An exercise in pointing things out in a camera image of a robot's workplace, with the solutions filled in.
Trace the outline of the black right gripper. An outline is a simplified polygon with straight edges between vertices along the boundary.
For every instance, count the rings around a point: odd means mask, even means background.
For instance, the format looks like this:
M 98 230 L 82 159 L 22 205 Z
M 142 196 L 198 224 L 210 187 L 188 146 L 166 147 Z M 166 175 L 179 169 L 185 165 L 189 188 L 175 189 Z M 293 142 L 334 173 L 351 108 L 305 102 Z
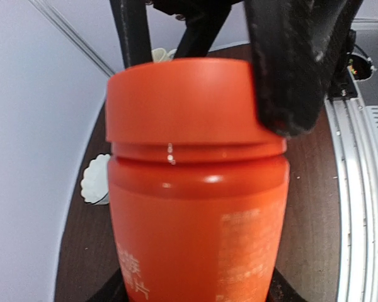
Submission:
M 184 21 L 174 59 L 205 57 L 239 1 L 110 0 L 125 69 L 152 62 L 146 4 Z M 283 137 L 311 131 L 361 1 L 245 1 L 258 117 Z

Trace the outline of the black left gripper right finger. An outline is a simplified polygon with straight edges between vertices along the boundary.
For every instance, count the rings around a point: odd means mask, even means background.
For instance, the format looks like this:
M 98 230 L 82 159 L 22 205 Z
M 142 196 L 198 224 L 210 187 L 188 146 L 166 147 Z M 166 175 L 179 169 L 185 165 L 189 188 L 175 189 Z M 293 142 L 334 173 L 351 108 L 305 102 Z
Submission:
M 274 269 L 266 302 L 306 302 L 306 300 L 296 292 L 277 269 Z

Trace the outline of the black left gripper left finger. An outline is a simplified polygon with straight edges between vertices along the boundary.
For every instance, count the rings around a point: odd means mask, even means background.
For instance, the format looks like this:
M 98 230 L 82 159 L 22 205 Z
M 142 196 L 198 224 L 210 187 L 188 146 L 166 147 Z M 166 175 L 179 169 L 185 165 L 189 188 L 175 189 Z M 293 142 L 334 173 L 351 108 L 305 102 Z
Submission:
M 117 270 L 86 302 L 128 302 L 121 270 Z

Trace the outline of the orange cylindrical bottle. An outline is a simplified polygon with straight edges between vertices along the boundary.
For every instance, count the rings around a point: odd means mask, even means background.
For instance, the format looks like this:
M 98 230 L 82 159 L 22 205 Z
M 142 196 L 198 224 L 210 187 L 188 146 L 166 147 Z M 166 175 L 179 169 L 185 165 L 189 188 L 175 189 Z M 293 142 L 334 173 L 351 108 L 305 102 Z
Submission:
M 108 81 L 110 212 L 130 301 L 264 301 L 289 188 L 250 63 L 177 59 Z

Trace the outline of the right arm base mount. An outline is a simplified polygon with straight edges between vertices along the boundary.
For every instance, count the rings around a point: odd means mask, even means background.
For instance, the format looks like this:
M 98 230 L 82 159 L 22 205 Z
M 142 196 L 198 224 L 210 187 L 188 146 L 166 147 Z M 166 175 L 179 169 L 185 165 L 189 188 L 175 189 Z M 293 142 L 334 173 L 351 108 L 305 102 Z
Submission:
M 355 46 L 356 36 L 356 31 L 350 29 L 342 45 L 340 58 L 328 91 L 328 99 L 331 102 L 344 101 L 358 96 L 353 77 L 350 75 L 348 68 L 350 57 Z

